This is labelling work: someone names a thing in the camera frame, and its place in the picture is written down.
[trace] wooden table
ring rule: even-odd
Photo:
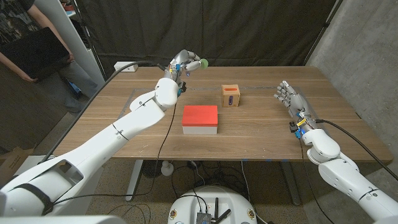
[[[163,75],[158,68],[120,73],[93,100],[54,154],[59,156],[80,146],[127,114],[130,103],[137,96],[153,90]],[[188,89],[178,98],[174,119],[173,109],[166,111],[163,120],[134,137],[113,156],[136,159],[127,194],[134,194],[143,159],[157,159],[172,122],[159,154],[160,160],[282,161],[293,204],[300,205],[292,168],[284,161],[301,161],[302,151],[299,140],[290,133],[292,118],[287,108],[273,97],[282,80],[287,80],[307,99],[315,118],[345,128],[382,161],[389,162],[393,158],[388,148],[315,67],[210,67],[182,78]],[[222,84],[239,85],[239,107],[221,107]],[[185,105],[217,105],[218,134],[184,135],[181,120]],[[324,128],[352,160],[373,161],[347,135],[327,124]]]

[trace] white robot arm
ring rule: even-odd
[[[398,216],[398,203],[360,174],[358,166],[340,151],[337,142],[317,127],[305,99],[286,81],[277,91],[275,98],[288,108],[291,117],[298,118],[298,131],[303,134],[304,143],[312,146],[307,156],[318,165],[323,180],[355,200],[375,221]]]
[[[192,68],[192,63],[199,66]],[[78,195],[91,176],[128,140],[160,121],[164,111],[176,104],[185,86],[180,81],[182,71],[205,68],[204,63],[206,60],[200,61],[194,53],[182,50],[171,61],[155,90],[131,103],[130,113],[80,147],[27,170],[4,186],[0,196],[6,196],[6,203],[3,209],[0,205],[0,217],[59,214],[70,200],[53,203]]]

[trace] humanoid robot hand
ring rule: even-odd
[[[198,68],[206,68],[208,66],[208,62],[206,59],[200,59],[200,57],[193,52],[182,50],[170,62],[171,67],[176,65],[180,65],[180,68],[185,69],[187,71],[187,75],[189,75],[189,72]]]
[[[198,68],[205,69],[208,64],[209,63],[206,59],[200,59],[200,57],[195,53],[182,50],[173,58],[173,60],[171,60],[168,69],[165,71],[164,77],[174,80],[181,92],[185,92],[185,82],[181,81],[182,72],[185,71],[187,76],[189,76],[190,72]]]
[[[278,94],[274,97],[282,102],[289,110],[290,116],[293,118],[297,113],[301,113],[301,117],[309,113],[308,103],[298,94],[287,81],[283,80],[277,87]]]

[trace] table leg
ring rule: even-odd
[[[141,175],[142,163],[143,160],[136,160],[134,163],[134,168],[132,169],[132,174],[130,178],[129,188],[127,189],[127,194],[134,195],[136,192],[136,187],[138,186],[138,180]],[[133,200],[133,196],[126,196],[126,201],[131,202]]]
[[[296,181],[294,179],[292,166],[289,162],[280,162],[280,166],[285,176],[287,187],[289,188],[292,203],[296,206],[301,205],[299,191],[297,190]]]

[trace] green ball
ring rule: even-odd
[[[204,58],[200,59],[200,68],[205,69],[205,68],[207,68],[207,66],[209,66],[209,62]]]

